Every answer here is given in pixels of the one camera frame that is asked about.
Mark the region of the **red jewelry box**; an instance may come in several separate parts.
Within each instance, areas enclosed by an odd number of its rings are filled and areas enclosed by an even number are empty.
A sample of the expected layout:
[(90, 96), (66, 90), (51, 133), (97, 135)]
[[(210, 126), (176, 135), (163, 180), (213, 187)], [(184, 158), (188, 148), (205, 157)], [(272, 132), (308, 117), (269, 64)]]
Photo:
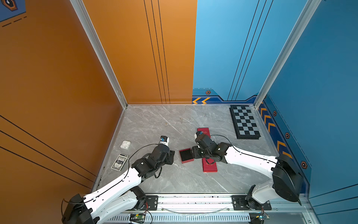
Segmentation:
[(202, 166), (204, 173), (216, 173), (218, 171), (217, 164), (213, 159), (202, 159)]

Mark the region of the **red jewelry box lid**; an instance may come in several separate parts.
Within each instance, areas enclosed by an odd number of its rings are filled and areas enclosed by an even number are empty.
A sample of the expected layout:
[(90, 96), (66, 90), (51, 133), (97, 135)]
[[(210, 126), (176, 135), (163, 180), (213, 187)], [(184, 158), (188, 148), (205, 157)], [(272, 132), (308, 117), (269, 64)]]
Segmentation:
[(197, 131), (202, 132), (203, 134), (207, 135), (209, 138), (211, 137), (209, 128), (207, 127), (197, 128)]

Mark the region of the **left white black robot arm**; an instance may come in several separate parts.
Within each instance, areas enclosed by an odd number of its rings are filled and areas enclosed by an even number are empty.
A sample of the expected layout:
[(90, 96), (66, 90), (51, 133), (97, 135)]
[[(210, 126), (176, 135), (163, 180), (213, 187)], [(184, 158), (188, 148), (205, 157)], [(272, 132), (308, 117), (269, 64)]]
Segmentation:
[(146, 195), (139, 185), (155, 176), (164, 165), (172, 165), (175, 152), (165, 144), (137, 159), (127, 171), (109, 184), (85, 196), (73, 196), (62, 214), (64, 224), (103, 224), (127, 210), (140, 210)]

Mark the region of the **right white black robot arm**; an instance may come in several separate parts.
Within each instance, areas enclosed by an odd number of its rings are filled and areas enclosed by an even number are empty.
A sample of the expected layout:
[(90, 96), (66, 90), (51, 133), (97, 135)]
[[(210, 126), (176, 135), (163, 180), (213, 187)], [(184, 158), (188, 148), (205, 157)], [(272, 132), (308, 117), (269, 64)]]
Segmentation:
[(299, 196), (304, 177), (299, 167), (287, 155), (266, 156), (239, 149), (227, 143), (198, 143), (191, 148), (195, 159), (212, 159), (215, 162), (234, 164), (259, 172), (269, 180), (251, 186), (244, 199), (245, 207), (260, 210), (268, 201), (283, 198), (290, 202), (300, 202)]

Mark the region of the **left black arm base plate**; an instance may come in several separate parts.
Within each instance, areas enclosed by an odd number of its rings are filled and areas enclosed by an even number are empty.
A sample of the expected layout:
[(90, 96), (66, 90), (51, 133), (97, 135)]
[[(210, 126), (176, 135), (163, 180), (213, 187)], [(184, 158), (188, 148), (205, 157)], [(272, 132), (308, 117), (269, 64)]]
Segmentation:
[(158, 196), (157, 195), (149, 195), (145, 198), (141, 198), (138, 200), (133, 210), (148, 210), (148, 211), (156, 211), (158, 208)]

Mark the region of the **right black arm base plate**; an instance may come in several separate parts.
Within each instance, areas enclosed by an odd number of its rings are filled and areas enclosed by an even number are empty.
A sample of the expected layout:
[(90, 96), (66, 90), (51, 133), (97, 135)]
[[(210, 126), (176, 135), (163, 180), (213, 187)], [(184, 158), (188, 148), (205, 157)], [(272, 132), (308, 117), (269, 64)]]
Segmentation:
[(245, 195), (231, 196), (232, 205), (235, 211), (271, 211), (272, 207), (269, 201), (259, 204), (257, 201), (247, 200)]

